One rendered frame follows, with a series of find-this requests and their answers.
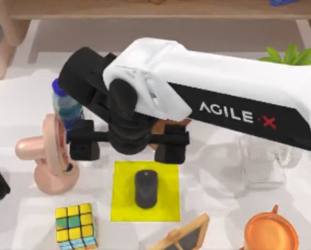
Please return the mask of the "framed blackboard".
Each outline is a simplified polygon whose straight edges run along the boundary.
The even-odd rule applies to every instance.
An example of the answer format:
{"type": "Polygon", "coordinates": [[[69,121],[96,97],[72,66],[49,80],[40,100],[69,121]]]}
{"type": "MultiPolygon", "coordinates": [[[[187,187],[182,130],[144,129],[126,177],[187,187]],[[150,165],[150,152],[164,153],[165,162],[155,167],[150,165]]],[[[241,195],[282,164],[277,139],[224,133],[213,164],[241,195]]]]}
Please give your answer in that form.
{"type": "Polygon", "coordinates": [[[203,213],[184,226],[173,229],[147,250],[199,250],[205,239],[209,216],[203,213]]]}

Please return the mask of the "pink desk fan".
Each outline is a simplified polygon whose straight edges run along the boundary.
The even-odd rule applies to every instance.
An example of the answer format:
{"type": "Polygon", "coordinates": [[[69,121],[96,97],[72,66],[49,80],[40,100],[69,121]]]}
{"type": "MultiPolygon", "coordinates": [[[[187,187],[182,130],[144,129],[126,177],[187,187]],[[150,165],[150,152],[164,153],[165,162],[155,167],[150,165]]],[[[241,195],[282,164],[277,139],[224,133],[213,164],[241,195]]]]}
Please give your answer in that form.
{"type": "Polygon", "coordinates": [[[21,160],[34,160],[34,181],[48,195],[60,195],[71,190],[79,178],[79,168],[67,151],[66,132],[56,114],[43,120],[42,135],[17,142],[15,153],[21,160]]]}

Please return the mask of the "green plant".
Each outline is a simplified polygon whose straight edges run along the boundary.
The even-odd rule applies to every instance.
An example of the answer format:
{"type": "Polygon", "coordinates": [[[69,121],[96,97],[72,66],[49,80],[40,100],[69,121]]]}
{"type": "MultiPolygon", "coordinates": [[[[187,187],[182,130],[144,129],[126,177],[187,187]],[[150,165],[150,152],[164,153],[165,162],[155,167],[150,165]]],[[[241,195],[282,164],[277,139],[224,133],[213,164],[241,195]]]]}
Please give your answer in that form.
{"type": "Polygon", "coordinates": [[[311,65],[311,48],[305,48],[298,51],[295,44],[290,44],[285,50],[284,57],[273,47],[266,47],[268,56],[261,57],[259,61],[286,64],[292,66],[310,66],[311,65]]]}

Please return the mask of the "orange cup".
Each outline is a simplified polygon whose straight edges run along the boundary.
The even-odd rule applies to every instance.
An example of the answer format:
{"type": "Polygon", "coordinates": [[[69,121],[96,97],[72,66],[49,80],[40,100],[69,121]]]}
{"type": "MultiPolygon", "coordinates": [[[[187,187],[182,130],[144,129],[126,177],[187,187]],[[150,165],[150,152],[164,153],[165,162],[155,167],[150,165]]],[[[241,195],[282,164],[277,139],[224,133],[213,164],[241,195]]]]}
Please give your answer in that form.
{"type": "Polygon", "coordinates": [[[244,245],[240,250],[299,250],[298,234],[285,217],[278,214],[279,206],[249,219],[244,229],[244,245]]]}

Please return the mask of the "clear bottle with blue cap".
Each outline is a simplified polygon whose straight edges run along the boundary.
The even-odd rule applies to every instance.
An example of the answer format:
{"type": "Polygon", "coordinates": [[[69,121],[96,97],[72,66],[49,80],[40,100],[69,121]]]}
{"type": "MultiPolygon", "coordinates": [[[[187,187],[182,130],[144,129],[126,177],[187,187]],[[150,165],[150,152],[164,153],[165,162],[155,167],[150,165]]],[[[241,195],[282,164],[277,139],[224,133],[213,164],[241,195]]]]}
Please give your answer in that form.
{"type": "Polygon", "coordinates": [[[58,78],[52,82],[52,90],[54,112],[59,115],[65,129],[69,131],[76,121],[84,119],[83,106],[60,89],[58,78]]]}

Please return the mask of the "black computer mouse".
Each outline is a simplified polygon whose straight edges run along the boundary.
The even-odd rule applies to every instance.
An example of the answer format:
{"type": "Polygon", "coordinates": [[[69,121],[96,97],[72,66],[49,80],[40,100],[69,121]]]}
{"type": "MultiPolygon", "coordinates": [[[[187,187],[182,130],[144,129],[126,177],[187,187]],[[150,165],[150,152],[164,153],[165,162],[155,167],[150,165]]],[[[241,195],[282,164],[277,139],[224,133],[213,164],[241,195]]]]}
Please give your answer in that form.
{"type": "Polygon", "coordinates": [[[134,176],[134,200],[138,207],[150,209],[157,203],[158,173],[145,169],[138,171],[134,176]]]}

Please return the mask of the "brown object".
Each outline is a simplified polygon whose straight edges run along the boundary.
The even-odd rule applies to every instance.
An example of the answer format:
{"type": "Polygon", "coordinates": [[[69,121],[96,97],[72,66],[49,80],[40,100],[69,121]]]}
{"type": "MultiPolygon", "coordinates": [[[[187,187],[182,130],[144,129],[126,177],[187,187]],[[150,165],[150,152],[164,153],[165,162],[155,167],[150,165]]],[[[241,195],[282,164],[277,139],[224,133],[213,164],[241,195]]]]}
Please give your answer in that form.
{"type": "Polygon", "coordinates": [[[156,152],[168,148],[185,149],[190,143],[190,135],[186,129],[190,122],[191,119],[189,118],[186,118],[183,121],[159,119],[152,128],[151,148],[156,152]]]}

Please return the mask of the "wooden shelf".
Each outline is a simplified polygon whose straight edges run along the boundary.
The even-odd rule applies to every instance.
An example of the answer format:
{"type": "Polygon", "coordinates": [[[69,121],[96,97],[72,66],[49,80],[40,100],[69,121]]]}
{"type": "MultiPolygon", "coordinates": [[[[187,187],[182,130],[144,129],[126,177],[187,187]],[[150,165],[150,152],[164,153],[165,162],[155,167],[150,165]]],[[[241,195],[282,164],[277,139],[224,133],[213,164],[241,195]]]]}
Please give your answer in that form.
{"type": "Polygon", "coordinates": [[[307,19],[311,27],[311,0],[0,0],[0,79],[31,20],[70,18],[307,19]]]}

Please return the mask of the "flat yellow square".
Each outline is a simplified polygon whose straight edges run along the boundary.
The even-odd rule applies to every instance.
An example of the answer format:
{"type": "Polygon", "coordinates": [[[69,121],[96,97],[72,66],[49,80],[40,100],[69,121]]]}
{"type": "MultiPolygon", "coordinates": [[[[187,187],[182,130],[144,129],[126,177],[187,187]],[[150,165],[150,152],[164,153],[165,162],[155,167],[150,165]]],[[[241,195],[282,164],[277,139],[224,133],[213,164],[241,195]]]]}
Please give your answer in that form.
{"type": "Polygon", "coordinates": [[[154,161],[117,161],[113,177],[111,221],[180,221],[179,169],[177,165],[154,161]],[[143,209],[134,198],[134,176],[139,170],[158,174],[157,203],[143,209]]]}

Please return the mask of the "coloured puzzle cube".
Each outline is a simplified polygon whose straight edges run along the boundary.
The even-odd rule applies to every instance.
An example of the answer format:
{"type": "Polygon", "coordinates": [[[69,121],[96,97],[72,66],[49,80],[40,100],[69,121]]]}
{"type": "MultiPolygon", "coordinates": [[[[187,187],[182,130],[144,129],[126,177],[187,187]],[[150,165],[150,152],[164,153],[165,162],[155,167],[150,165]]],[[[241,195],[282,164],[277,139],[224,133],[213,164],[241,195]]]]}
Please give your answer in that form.
{"type": "Polygon", "coordinates": [[[90,203],[56,208],[55,227],[60,250],[98,248],[97,221],[90,203]]]}

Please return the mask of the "clear glass cup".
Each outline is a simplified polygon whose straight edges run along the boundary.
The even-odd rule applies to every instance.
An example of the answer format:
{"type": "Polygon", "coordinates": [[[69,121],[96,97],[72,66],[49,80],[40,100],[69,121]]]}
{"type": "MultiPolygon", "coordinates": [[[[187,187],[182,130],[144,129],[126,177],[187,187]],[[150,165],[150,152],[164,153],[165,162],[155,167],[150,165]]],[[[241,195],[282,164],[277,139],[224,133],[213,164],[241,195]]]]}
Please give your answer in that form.
{"type": "Polygon", "coordinates": [[[204,188],[220,197],[239,198],[251,190],[285,184],[286,169],[297,166],[302,149],[255,136],[206,148],[195,164],[204,188]]]}

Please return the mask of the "blue object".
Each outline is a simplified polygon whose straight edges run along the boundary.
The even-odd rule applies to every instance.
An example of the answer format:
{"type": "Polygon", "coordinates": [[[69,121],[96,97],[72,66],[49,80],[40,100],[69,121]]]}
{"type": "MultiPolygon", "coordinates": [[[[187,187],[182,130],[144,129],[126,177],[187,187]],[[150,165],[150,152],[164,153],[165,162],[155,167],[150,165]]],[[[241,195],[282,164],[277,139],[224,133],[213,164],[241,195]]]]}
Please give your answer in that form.
{"type": "Polygon", "coordinates": [[[269,0],[269,3],[272,6],[282,6],[296,1],[297,0],[269,0]]]}

